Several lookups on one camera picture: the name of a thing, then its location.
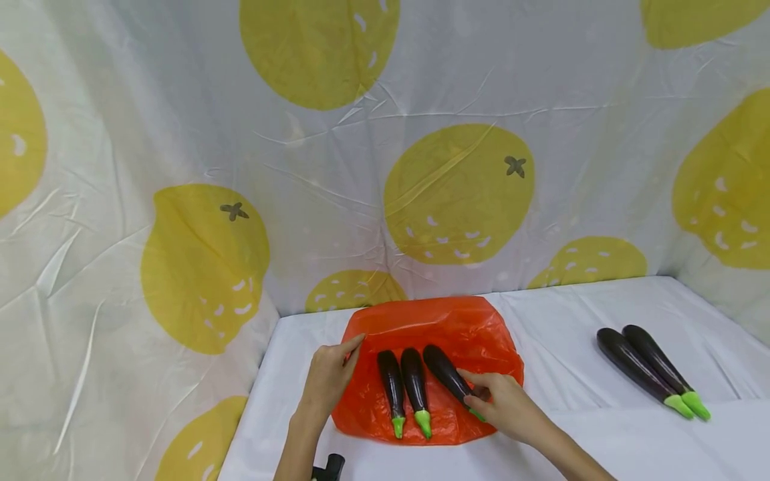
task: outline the black handle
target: black handle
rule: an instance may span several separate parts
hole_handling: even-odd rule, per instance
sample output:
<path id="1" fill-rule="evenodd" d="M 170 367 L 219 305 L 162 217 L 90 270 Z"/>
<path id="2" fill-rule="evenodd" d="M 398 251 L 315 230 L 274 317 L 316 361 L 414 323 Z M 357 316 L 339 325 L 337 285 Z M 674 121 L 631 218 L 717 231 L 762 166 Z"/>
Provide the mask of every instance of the black handle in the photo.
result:
<path id="1" fill-rule="evenodd" d="M 340 481 L 343 466 L 345 466 L 345 458 L 339 454 L 329 454 L 325 469 L 313 466 L 313 479 L 316 481 Z"/>

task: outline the lemon pattern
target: lemon pattern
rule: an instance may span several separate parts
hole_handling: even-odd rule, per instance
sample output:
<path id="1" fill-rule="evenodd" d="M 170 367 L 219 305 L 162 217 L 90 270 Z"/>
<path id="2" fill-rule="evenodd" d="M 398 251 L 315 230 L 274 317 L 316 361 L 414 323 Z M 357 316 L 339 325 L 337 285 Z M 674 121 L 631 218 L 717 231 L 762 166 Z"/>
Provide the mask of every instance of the lemon pattern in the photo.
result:
<path id="1" fill-rule="evenodd" d="M 677 223 L 722 264 L 770 269 L 770 89 L 749 97 L 685 158 L 671 204 Z"/>
<path id="2" fill-rule="evenodd" d="M 599 282 L 647 274 L 647 259 L 633 244 L 615 237 L 589 236 L 565 245 L 528 289 Z"/>
<path id="3" fill-rule="evenodd" d="M 232 396 L 182 428 L 163 454 L 155 481 L 216 481 L 245 407 L 245 396 Z"/>
<path id="4" fill-rule="evenodd" d="M 35 91 L 0 50 L 0 218 L 37 185 L 47 144 L 45 120 Z"/>
<path id="5" fill-rule="evenodd" d="M 745 27 L 770 0 L 641 0 L 647 41 L 655 48 L 684 48 Z"/>
<path id="6" fill-rule="evenodd" d="M 385 183 L 385 219 L 404 254 L 426 264 L 473 264 L 497 254 L 527 214 L 534 160 L 515 134 L 486 124 L 426 135 Z"/>
<path id="7" fill-rule="evenodd" d="M 339 271 L 319 282 L 310 291 L 305 310 L 320 312 L 352 309 L 406 299 L 401 286 L 387 272 Z"/>
<path id="8" fill-rule="evenodd" d="M 399 0 L 241 0 L 241 39 L 278 95 L 308 109 L 337 109 L 382 73 L 399 9 Z"/>
<path id="9" fill-rule="evenodd" d="M 179 185 L 154 196 L 142 289 L 168 334 L 203 354 L 224 352 L 254 317 L 270 260 L 265 226 L 238 192 Z"/>

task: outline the forearm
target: forearm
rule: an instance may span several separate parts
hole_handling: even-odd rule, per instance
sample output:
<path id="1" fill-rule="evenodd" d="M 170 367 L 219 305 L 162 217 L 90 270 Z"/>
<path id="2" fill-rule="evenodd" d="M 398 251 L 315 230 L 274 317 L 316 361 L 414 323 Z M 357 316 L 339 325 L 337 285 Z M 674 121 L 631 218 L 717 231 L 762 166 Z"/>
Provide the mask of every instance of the forearm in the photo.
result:
<path id="1" fill-rule="evenodd" d="M 316 447 L 326 419 L 302 406 L 289 421 L 289 434 L 273 481 L 310 481 Z"/>
<path id="2" fill-rule="evenodd" d="M 615 481 L 591 455 L 556 426 L 540 446 L 533 447 L 551 461 L 567 481 Z"/>

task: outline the person's left hand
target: person's left hand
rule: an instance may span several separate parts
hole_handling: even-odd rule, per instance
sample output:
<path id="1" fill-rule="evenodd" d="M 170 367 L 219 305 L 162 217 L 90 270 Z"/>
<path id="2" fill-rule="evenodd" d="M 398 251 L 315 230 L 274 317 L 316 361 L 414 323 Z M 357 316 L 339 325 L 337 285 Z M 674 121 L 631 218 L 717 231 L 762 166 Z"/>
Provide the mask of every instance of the person's left hand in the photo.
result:
<path id="1" fill-rule="evenodd" d="M 298 411 L 325 423 L 353 378 L 365 334 L 337 346 L 321 346 L 313 355 Z"/>

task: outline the white tablecloth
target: white tablecloth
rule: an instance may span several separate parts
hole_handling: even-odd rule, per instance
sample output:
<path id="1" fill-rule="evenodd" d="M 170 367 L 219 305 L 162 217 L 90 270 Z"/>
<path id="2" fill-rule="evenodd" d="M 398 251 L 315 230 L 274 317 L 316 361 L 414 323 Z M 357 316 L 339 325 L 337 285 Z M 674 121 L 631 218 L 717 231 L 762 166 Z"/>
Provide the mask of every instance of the white tablecloth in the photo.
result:
<path id="1" fill-rule="evenodd" d="M 770 349 L 666 277 L 484 295 L 525 363 L 525 389 L 617 478 L 770 479 Z M 219 481 L 273 478 L 313 352 L 339 342 L 353 310 L 281 319 Z M 659 405 L 598 351 L 604 326 L 645 327 L 713 418 Z M 462 446 L 391 446 L 339 433 L 331 420 L 316 465 L 345 456 L 343 480 L 561 479 L 532 449 L 489 436 Z"/>

